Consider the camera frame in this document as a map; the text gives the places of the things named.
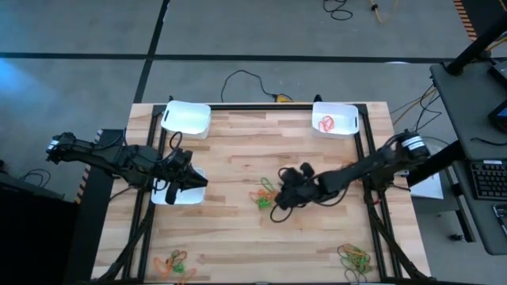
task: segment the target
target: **cable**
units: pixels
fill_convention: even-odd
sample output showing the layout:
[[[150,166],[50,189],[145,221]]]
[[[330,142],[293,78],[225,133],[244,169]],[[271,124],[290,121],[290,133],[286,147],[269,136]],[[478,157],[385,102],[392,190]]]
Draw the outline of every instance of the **cable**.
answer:
[[[340,198],[339,198],[336,202],[334,202],[334,203],[331,203],[331,204],[324,204],[324,203],[320,203],[320,202],[318,202],[318,201],[314,201],[314,200],[312,200],[311,202],[316,203],[317,205],[319,205],[319,206],[323,206],[323,207],[332,207],[332,206],[336,206],[336,205],[338,205],[338,204],[339,204],[339,203],[343,200],[343,198],[345,198],[345,195],[347,194],[347,191],[349,190],[349,186],[350,186],[350,184],[349,184],[349,185],[347,185],[347,187],[345,187],[345,190],[343,191],[343,194],[341,195],[341,197],[340,197]]]
[[[125,133],[123,132],[118,138],[116,138],[115,140],[113,140],[109,144],[107,144],[105,146],[94,148],[93,150],[105,150],[105,149],[108,149],[109,147],[112,147],[115,144],[117,144],[124,136],[125,136]]]
[[[281,220],[275,220],[273,218],[273,213],[275,212],[275,209],[277,209],[277,208],[278,208],[278,205],[275,205],[275,207],[273,207],[273,209],[271,210],[271,214],[269,214],[269,218],[271,219],[272,222],[285,222],[285,221],[287,221],[288,217],[291,216],[292,211],[294,211],[294,208],[291,208],[291,210],[288,212],[288,214],[285,218],[283,218]]]
[[[339,203],[340,203],[340,202],[341,202],[341,201],[345,198],[345,195],[347,194],[347,191],[349,190],[349,186],[350,186],[350,184],[349,184],[349,185],[347,185],[347,187],[345,187],[345,190],[343,191],[343,194],[341,195],[341,197],[340,197],[340,198],[338,198],[338,200],[337,200],[336,202],[333,202],[333,203],[331,203],[331,204],[324,204],[324,203],[320,203],[320,202],[318,202],[318,201],[316,201],[316,200],[313,200],[313,199],[311,199],[311,202],[316,203],[317,205],[322,206],[322,207],[332,207],[332,206],[336,206],[336,205],[338,205],[338,204],[339,204]],[[305,207],[306,205],[307,205],[307,204],[306,204],[306,203],[304,203],[304,204],[300,204],[300,205],[298,205],[297,207]],[[281,219],[281,220],[276,220],[276,219],[274,219],[274,218],[273,218],[273,213],[275,212],[275,210],[276,210],[278,207],[279,207],[279,206],[278,206],[278,204],[276,204],[276,205],[273,207],[273,209],[271,210],[271,213],[269,214],[269,218],[271,219],[271,221],[272,221],[272,222],[276,222],[276,223],[280,223],[280,222],[285,222],[285,221],[287,221],[287,219],[288,219],[288,218],[292,215],[292,211],[294,210],[294,208],[293,208],[293,207],[291,207],[291,208],[290,208],[290,211],[288,212],[288,214],[287,214],[287,216],[286,216],[285,218],[283,218],[283,219]]]
[[[379,21],[379,23],[380,24],[385,24],[385,23],[387,23],[395,15],[396,9],[398,8],[399,0],[395,0],[395,3],[393,5],[393,12],[392,12],[392,14],[388,18],[386,18],[384,20],[382,20],[382,18],[379,15],[379,5],[375,4],[373,2],[373,0],[370,0],[370,3],[372,4],[372,11],[375,11],[375,15],[376,15],[377,20]]]
[[[417,98],[413,99],[412,101],[410,101],[410,102],[408,102],[408,103],[404,104],[404,105],[403,105],[403,106],[401,106],[401,107],[396,108],[396,109],[395,109],[395,110],[393,110],[393,111],[390,111],[390,112],[389,112],[389,114],[394,114],[394,113],[396,113],[397,111],[399,111],[399,110],[401,110],[401,109],[405,108],[406,106],[410,105],[411,103],[414,103],[414,102],[416,102],[416,101],[419,101],[419,100],[421,99],[421,97],[422,97],[422,96],[420,96],[420,97],[417,97]]]
[[[407,190],[407,191],[410,191],[410,188],[403,187],[403,186],[398,186],[398,185],[396,185],[396,184],[391,184],[391,187],[398,188],[398,189],[402,189],[402,190]]]
[[[43,183],[44,182],[44,176],[42,174],[40,174],[40,173],[35,173],[36,171],[41,171],[41,172],[46,173],[48,175],[48,179],[46,180],[45,183]],[[51,180],[51,173],[49,171],[47,171],[46,169],[32,169],[32,170],[28,171],[25,175],[23,175],[22,177],[20,177],[19,179],[21,179],[22,181],[25,181],[26,177],[29,177],[29,176],[32,176],[32,175],[40,177],[39,187],[42,187],[42,188],[46,187],[46,185]]]
[[[180,135],[180,138],[179,138],[179,140],[177,141],[176,146],[173,146],[173,139],[174,139],[174,137],[176,137],[176,135]],[[137,155],[137,156],[139,156],[139,157],[141,157],[141,158],[143,158],[143,159],[145,159],[145,160],[147,160],[147,161],[149,161],[149,162],[152,162],[152,163],[159,163],[159,162],[164,162],[164,161],[166,161],[167,159],[169,159],[169,157],[170,157],[171,155],[173,155],[173,154],[174,154],[174,152],[176,151],[176,149],[180,147],[181,140],[183,140],[183,133],[181,133],[180,131],[175,132],[175,133],[171,136],[171,138],[170,138],[170,140],[169,140],[169,146],[171,147],[172,151],[171,151],[169,154],[167,154],[167,156],[165,156],[164,158],[161,158],[161,159],[158,159],[158,160],[151,160],[151,159],[149,159],[149,158],[147,158],[147,157],[143,156],[142,154],[137,154],[137,153],[135,153],[135,152],[134,152],[134,150],[131,150],[131,149],[129,149],[129,148],[128,148],[128,150],[131,152],[131,154]],[[127,144],[127,139],[125,139],[125,135],[124,135],[124,145],[125,145],[125,146],[128,146],[128,144]]]
[[[235,74],[238,74],[238,73],[240,73],[240,72],[242,72],[242,73],[246,73],[246,74],[248,74],[248,75],[250,75],[250,76],[254,76],[255,78],[259,79],[259,82],[261,83],[261,89],[262,89],[262,92],[263,92],[265,95],[270,96],[273,100],[276,100],[276,96],[277,96],[277,94],[274,94],[274,93],[269,93],[269,92],[267,92],[267,91],[264,89],[264,85],[262,84],[262,78],[261,78],[259,75],[257,75],[257,74],[253,74],[253,73],[251,73],[251,72],[249,72],[249,71],[246,71],[246,70],[236,70],[236,71],[235,71],[235,72],[233,72],[231,75],[227,76],[227,78],[225,79],[225,82],[223,83],[223,86],[222,86],[222,91],[220,92],[220,100],[222,101],[222,103],[225,103],[225,101],[223,100],[223,91],[225,90],[225,87],[227,86],[227,82],[229,81],[229,78],[233,77]]]
[[[111,198],[109,198],[109,202],[111,202],[111,201],[112,201],[113,199],[115,199],[117,196],[119,196],[119,195],[121,195],[121,194],[125,193],[126,191],[128,191],[128,190],[130,190],[130,189],[132,189],[132,188],[134,188],[134,187],[133,187],[133,186],[128,186],[127,188],[125,188],[125,189],[121,190],[121,191],[120,191],[120,192],[118,192],[117,194],[115,194],[115,195],[111,196]]]
[[[428,110],[428,107],[434,102],[436,101],[438,98],[440,98],[440,95],[438,95],[437,97],[435,97],[433,100],[431,100],[425,107],[423,107],[422,111],[421,111],[421,114],[419,114],[419,119],[417,119],[417,122],[416,122],[416,125],[415,125],[415,132],[417,133],[418,131],[420,131],[423,127],[426,127],[429,123],[431,123],[434,119],[438,118],[440,115],[442,115],[442,112],[438,112],[438,111],[432,111],[432,110]],[[424,125],[422,125],[421,127],[419,127],[419,123],[421,122],[421,119],[422,119],[422,116],[423,114],[425,113],[425,111],[429,111],[429,112],[434,112],[436,113],[436,115],[431,119],[429,120],[428,122],[426,122]]]
[[[326,8],[326,2],[328,2],[330,0],[324,0],[322,2],[322,8],[324,8],[324,11],[326,11],[327,13],[330,14],[331,18],[333,18],[334,20],[336,21],[347,21],[348,19],[352,18],[354,16],[354,14],[346,9],[342,9],[342,7],[347,4],[347,1],[348,0],[334,0],[335,2],[338,2],[340,3],[338,5],[338,7],[334,8],[334,9],[327,9]],[[335,17],[334,14],[335,13],[345,13],[347,14],[348,16],[345,16],[345,17]]]
[[[396,119],[396,121],[393,123],[393,125],[396,125],[407,113],[408,111],[410,111],[413,107],[417,106],[417,101],[423,101],[425,98],[427,98],[428,96],[430,95],[433,95],[434,93],[436,92],[436,89],[433,87],[433,84],[423,93],[423,95],[421,97],[419,97],[417,100],[413,100],[411,101],[412,105],[407,109],[405,110],[402,115],[400,115],[400,117],[398,119]]]
[[[441,143],[443,143],[443,144],[444,144],[444,145],[446,145],[446,146],[449,146],[449,145],[450,145],[450,144],[449,144],[449,142],[446,142],[446,141],[444,141],[443,139],[435,138],[435,137],[432,137],[432,136],[427,136],[427,135],[425,135],[425,136],[423,136],[422,138],[423,138],[423,139],[434,139],[434,140],[436,140],[437,142],[441,142]]]
[[[481,138],[477,138],[477,137],[472,138],[472,139],[470,139],[470,140],[471,140],[471,141],[475,141],[475,140],[477,140],[477,141],[479,141],[479,142],[481,142],[481,143],[489,144],[489,145],[491,145],[491,146],[507,146],[507,142],[491,142],[491,141],[489,141],[489,140],[486,140],[486,139],[481,139]]]

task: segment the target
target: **concrete floor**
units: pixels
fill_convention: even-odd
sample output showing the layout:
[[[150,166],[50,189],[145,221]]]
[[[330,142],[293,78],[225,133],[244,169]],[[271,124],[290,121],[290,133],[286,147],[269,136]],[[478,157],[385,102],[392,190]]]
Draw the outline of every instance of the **concrete floor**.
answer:
[[[0,52],[146,54],[162,0],[0,0]],[[380,2],[383,13],[391,2]],[[173,0],[158,54],[337,55],[453,57],[470,41],[452,0],[401,2],[386,25],[378,25],[368,1],[350,1],[349,21],[331,21],[317,0]],[[507,48],[495,55],[507,55]],[[144,61],[0,59],[0,158],[16,177],[30,169],[52,173],[48,188],[73,200],[84,165],[46,162],[53,135],[73,131],[93,139],[100,128],[127,123]],[[225,77],[237,69],[262,76],[269,92],[300,101],[387,101],[394,109],[431,84],[429,65],[394,63],[241,63],[156,61],[143,102],[218,102]],[[228,102],[268,101],[256,79],[238,74],[224,93]],[[456,139],[444,114],[422,129],[447,142]],[[412,128],[420,109],[396,131]],[[399,113],[392,115],[393,120]],[[435,277],[501,284],[507,256],[488,256],[480,242],[452,243],[457,230],[448,213],[418,214]]]

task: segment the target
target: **keyboard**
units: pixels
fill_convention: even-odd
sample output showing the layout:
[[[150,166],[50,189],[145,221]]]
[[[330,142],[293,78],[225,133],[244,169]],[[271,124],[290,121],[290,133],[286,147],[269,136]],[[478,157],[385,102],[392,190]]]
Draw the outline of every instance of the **keyboard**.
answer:
[[[507,168],[505,165],[471,162],[475,198],[478,200],[507,200]]]

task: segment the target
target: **white paper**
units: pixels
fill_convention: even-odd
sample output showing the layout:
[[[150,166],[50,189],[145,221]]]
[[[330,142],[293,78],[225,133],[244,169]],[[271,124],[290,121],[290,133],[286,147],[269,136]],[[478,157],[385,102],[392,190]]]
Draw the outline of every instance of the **white paper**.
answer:
[[[433,199],[443,199],[442,184],[440,184],[440,175],[433,174],[428,179],[419,182],[410,188],[410,194],[414,197],[424,197]]]

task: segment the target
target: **wooden table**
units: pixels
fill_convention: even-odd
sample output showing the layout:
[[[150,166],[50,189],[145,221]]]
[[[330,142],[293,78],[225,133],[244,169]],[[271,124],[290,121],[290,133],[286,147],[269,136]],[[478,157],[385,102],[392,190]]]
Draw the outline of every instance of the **wooden table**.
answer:
[[[381,146],[393,135],[387,104],[366,104],[375,145]],[[127,129],[129,144],[146,144],[152,107],[132,106]],[[270,210],[260,211],[249,198],[249,192],[261,188],[261,177],[278,182],[280,167],[299,168],[301,163],[310,162],[319,173],[357,160],[353,139],[316,139],[310,136],[310,127],[311,111],[213,111],[208,137],[202,141],[184,140],[181,144],[193,151],[194,167],[206,171],[206,199],[195,207],[156,207],[145,281],[178,281],[176,273],[168,280],[162,279],[154,270],[153,259],[165,260],[180,249],[189,253],[186,268],[197,269],[189,282],[345,282],[345,268],[337,254],[337,247],[345,243],[372,256],[373,270],[367,277],[368,281],[378,281],[360,181],[351,184],[337,206],[309,204],[296,208],[281,224],[271,222]],[[404,179],[397,178],[395,183],[406,187]],[[124,181],[117,181],[112,193],[126,186]],[[103,274],[127,243],[135,195],[133,190],[125,192],[109,204],[93,277]],[[429,275],[410,193],[389,189],[387,201],[398,243],[419,270]],[[134,256],[134,273],[140,244]],[[383,251],[392,276],[385,243]],[[198,262],[199,257],[204,258],[204,263]]]

